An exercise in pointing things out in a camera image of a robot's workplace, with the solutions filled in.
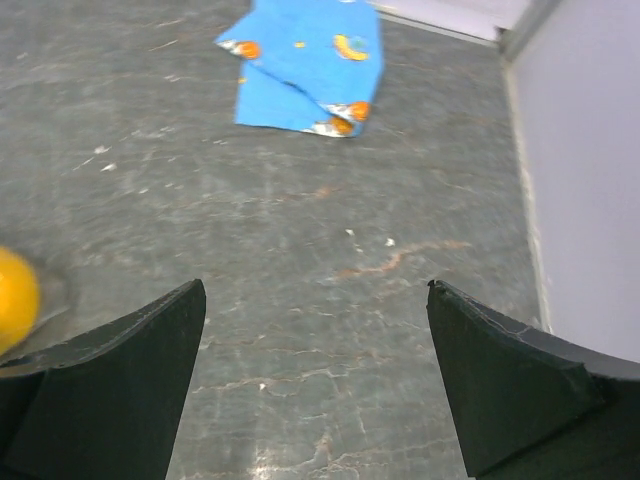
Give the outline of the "clear zip top bag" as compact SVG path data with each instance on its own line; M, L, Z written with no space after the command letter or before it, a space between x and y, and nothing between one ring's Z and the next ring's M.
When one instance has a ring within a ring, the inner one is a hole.
M66 313L72 306L73 289L69 275L61 270L37 269L36 278L40 303L34 331L42 328L53 318Z

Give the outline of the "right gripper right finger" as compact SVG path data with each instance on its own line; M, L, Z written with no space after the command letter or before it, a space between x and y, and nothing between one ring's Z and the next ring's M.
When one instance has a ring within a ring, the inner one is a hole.
M427 316L473 479L636 479L639 365L429 284Z

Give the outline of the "yellow lemon toy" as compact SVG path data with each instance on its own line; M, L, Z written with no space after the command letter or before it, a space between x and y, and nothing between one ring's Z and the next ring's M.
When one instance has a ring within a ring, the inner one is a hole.
M41 289L32 264L1 248L1 354L23 342L37 323Z

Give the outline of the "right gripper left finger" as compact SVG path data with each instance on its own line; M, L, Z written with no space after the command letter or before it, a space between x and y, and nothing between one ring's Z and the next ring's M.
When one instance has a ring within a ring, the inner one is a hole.
M124 317L2 362L2 478L165 478L205 314L205 288L195 279Z

